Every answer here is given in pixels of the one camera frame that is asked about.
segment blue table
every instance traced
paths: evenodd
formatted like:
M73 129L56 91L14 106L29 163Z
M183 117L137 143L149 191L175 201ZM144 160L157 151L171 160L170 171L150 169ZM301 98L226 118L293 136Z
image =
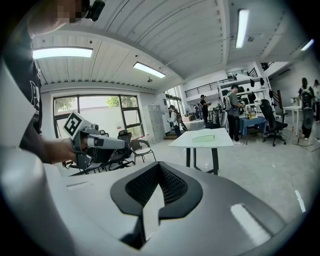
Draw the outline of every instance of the blue table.
M264 136L263 133L266 130L266 126L267 126L267 119L265 119L264 117L258 116L258 118L249 120L245 117L241 117L240 118L240 124L239 124L239 129L242 135L246 135L246 145L248 144L248 135L249 135L249 127L250 126L254 126L254 125L259 125L259 129L261 131L261 135L262 135L262 141L264 141Z

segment white cabinet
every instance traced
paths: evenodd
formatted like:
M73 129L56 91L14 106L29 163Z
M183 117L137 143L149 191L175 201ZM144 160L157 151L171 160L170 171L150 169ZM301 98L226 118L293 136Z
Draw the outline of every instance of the white cabinet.
M142 108L147 134L150 142L155 144L166 136L162 112L159 105L146 105Z

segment ceiling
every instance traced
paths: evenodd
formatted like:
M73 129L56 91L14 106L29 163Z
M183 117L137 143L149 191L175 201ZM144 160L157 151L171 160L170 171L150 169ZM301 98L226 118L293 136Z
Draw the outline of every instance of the ceiling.
M37 60L42 84L105 82L164 91L239 63L290 61L309 40L294 17L275 0L104 2L98 21L82 19L35 37L34 49L93 48L91 58ZM238 9L250 10L242 48L235 47ZM137 61L166 77L133 68Z

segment black mesh pad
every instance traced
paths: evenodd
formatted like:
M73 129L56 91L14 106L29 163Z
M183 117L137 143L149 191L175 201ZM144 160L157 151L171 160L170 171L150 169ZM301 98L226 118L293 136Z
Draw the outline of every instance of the black mesh pad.
M157 170L158 165L155 165L129 181L125 186L125 191L143 207L145 207L158 185Z
M168 205L185 195L188 184L163 166L160 165L159 167L159 184L162 189L164 204Z
M203 190L194 178L164 162L154 162L115 182L110 190L112 200L124 214L142 217L157 185L160 185L165 206L158 218L183 218L201 201Z

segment camera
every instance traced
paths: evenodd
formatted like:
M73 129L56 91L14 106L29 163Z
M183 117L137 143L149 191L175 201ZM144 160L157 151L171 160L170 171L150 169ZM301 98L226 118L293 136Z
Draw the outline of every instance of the camera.
M85 18L96 22L105 5L106 4L102 0L95 0L93 5L89 7L88 13Z

